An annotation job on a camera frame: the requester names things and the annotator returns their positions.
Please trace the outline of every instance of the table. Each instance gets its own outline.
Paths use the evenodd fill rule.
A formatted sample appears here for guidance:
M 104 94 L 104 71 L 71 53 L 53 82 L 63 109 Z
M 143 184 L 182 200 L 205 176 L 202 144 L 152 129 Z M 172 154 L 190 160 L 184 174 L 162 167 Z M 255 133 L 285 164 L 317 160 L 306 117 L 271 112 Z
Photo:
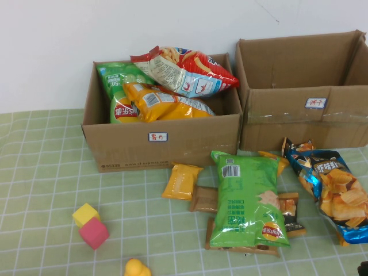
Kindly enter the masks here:
M 207 213 L 161 198 L 169 169 L 99 174 L 83 137 L 81 109 L 0 114 L 0 276 L 123 275 L 131 257 L 153 276 L 357 275 L 368 245 L 341 247 L 290 167 L 279 192 L 300 195 L 298 220 L 308 234 L 281 258 L 204 250 Z M 340 149 L 368 190 L 368 147 Z M 241 152 L 241 155 L 255 153 Z M 206 167 L 200 186 L 217 186 Z M 95 207 L 110 238 L 93 251 L 72 213 Z

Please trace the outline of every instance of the open cardboard box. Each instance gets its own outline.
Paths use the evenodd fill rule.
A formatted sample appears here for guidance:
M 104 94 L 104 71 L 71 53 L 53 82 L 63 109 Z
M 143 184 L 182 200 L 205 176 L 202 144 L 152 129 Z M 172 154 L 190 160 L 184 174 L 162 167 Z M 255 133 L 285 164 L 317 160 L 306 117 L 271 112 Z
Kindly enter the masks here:
M 368 143 L 368 47 L 348 33 L 240 40 L 236 76 L 244 112 L 240 149 L 280 150 Z
M 231 72 L 228 54 L 212 55 Z M 212 150 L 236 154 L 242 108 L 235 88 L 203 99 L 218 115 L 208 118 L 110 124 L 110 101 L 94 63 L 82 130 L 99 172 L 166 168 L 171 162 L 213 164 Z

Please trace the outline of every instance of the yellow chip bag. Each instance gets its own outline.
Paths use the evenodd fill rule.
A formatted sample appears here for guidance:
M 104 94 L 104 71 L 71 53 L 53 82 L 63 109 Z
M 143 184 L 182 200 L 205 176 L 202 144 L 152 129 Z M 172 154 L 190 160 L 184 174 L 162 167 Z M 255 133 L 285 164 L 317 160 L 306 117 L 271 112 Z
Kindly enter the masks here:
M 173 172 L 171 173 L 171 177 L 162 197 L 176 198 L 178 200 L 191 200 L 198 174 L 203 170 L 203 168 L 193 165 L 173 164 Z
M 163 86 L 125 83 L 123 88 L 145 122 L 215 116 L 202 101 L 178 96 Z
M 280 176 L 282 171 L 289 165 L 289 161 L 284 157 L 274 155 L 274 154 L 272 154 L 270 152 L 267 152 L 267 151 L 259 151 L 258 153 L 259 153 L 260 156 L 263 156 L 263 157 L 280 158 L 280 161 L 278 163 L 278 169 L 277 169 L 277 176 L 278 177 Z

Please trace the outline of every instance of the pink foam block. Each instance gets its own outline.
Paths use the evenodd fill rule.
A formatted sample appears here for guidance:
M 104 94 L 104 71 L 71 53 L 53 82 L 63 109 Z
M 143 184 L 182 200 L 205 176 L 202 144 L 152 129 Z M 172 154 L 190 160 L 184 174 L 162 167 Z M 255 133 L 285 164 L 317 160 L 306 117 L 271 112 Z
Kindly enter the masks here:
M 108 229 L 97 218 L 91 218 L 81 229 L 82 239 L 96 250 L 110 236 Z

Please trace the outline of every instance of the snack bag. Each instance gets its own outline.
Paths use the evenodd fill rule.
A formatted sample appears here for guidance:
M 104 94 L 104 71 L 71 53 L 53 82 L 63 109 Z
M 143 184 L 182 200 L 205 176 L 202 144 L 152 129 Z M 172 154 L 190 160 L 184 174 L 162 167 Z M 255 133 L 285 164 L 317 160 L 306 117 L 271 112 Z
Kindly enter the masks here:
M 217 199 L 219 197 L 217 188 L 194 187 L 193 196 L 190 202 L 190 212 L 217 213 Z M 306 234 L 306 229 L 297 221 L 298 193 L 281 193 L 278 195 L 280 211 L 288 238 Z
M 215 116 L 202 101 L 177 96 L 162 86 L 127 83 L 123 88 L 145 122 Z
M 367 193 L 337 151 L 310 148 L 311 142 L 294 145 L 285 138 L 282 152 L 338 234 L 348 243 L 368 243 Z
M 141 82 L 154 84 L 155 81 L 147 76 L 133 63 L 110 62 L 96 65 L 99 77 L 102 80 L 103 88 L 113 99 L 116 92 L 122 92 L 122 84 L 129 82 Z
M 232 252 L 240 252 L 245 254 L 266 254 L 266 255 L 273 255 L 276 257 L 280 257 L 278 253 L 278 248 L 274 246 L 264 246 L 262 244 L 257 245 L 255 247 L 214 247 L 210 245 L 210 239 L 212 235 L 212 231 L 214 228 L 214 220 L 213 218 L 208 219 L 207 223 L 207 233 L 206 233 L 206 242 L 205 242 L 205 249 L 207 250 L 227 250 Z
M 164 87 L 185 97 L 205 97 L 239 81 L 211 57 L 198 51 L 156 46 L 131 61 Z
M 214 247 L 289 247 L 277 196 L 279 158 L 212 151 L 219 178 Z
M 118 91 L 114 94 L 110 108 L 110 122 L 120 124 L 122 122 L 140 122 L 138 119 L 137 107 L 132 105 L 124 91 Z
M 278 169 L 277 169 L 277 176 L 279 177 L 282 171 L 289 165 L 289 161 L 284 158 L 277 155 L 274 155 L 267 151 L 259 151 L 258 152 L 260 156 L 263 157 L 271 157 L 271 158 L 280 158 L 280 162 L 278 163 Z
M 171 177 L 162 197 L 176 198 L 178 200 L 191 200 L 194 185 L 198 174 L 203 168 L 193 165 L 174 164 Z

